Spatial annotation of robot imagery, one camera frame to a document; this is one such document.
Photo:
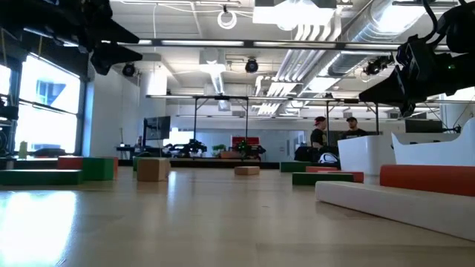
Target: cardboard box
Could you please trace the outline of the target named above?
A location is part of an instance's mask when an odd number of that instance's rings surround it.
[[[137,162],[137,181],[162,182],[168,181],[170,161],[166,158],[139,158]]]
[[[257,166],[242,166],[242,167],[235,167],[235,174],[236,175],[256,175],[261,172],[261,168]]]

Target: cap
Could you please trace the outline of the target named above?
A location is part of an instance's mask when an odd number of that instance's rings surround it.
[[[347,122],[358,122],[358,120],[355,117],[350,117],[347,119]]]

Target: orange stripe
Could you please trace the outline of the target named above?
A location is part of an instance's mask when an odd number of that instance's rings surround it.
[[[475,167],[384,165],[383,186],[475,197]]]

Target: glass wall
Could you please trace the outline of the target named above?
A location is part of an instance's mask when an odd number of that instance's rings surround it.
[[[78,76],[28,56],[23,63],[15,150],[61,148],[73,153],[81,82]]]
[[[0,65],[0,93],[8,95],[10,89],[11,70],[4,65]]]

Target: black equipment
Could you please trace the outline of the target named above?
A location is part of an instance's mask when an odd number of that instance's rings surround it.
[[[143,120],[142,147],[147,140],[164,140],[170,137],[170,116],[147,118]]]
[[[171,155],[175,155],[179,158],[189,158],[191,157],[191,153],[198,153],[198,152],[207,152],[208,148],[200,141],[196,139],[190,139],[188,144],[168,144],[165,146],[168,149]]]
[[[413,113],[416,103],[426,101],[428,96],[450,96],[458,89],[475,85],[475,2],[460,0],[461,5],[445,12],[438,21],[429,0],[422,3],[432,19],[432,32],[422,38],[409,37],[396,56],[402,67],[397,65],[389,78],[360,93],[361,101],[396,106],[406,117]],[[438,38],[427,43],[436,32]],[[462,55],[433,52],[446,36],[448,48]]]
[[[122,74],[125,77],[133,77],[133,76],[135,76],[136,72],[137,72],[137,69],[135,68],[134,63],[127,63],[127,64],[125,64],[124,68],[122,69]]]
[[[5,118],[9,121],[18,120],[18,107],[6,106],[5,102],[0,99],[0,118]]]
[[[406,133],[443,133],[439,120],[406,119]]]
[[[261,159],[260,155],[266,153],[261,145],[247,145],[246,140],[237,144],[233,150],[239,152],[243,159]]]
[[[109,0],[1,0],[0,27],[19,41],[26,30],[92,52],[91,63],[102,75],[114,64],[142,60],[140,53],[117,44],[140,39],[112,20]]]
[[[259,70],[259,64],[255,59],[248,59],[245,69],[247,73],[255,73]]]
[[[390,56],[378,56],[375,60],[371,60],[368,62],[368,65],[363,69],[363,72],[366,75],[376,75],[380,71],[387,68],[388,65],[394,63],[393,55]]]

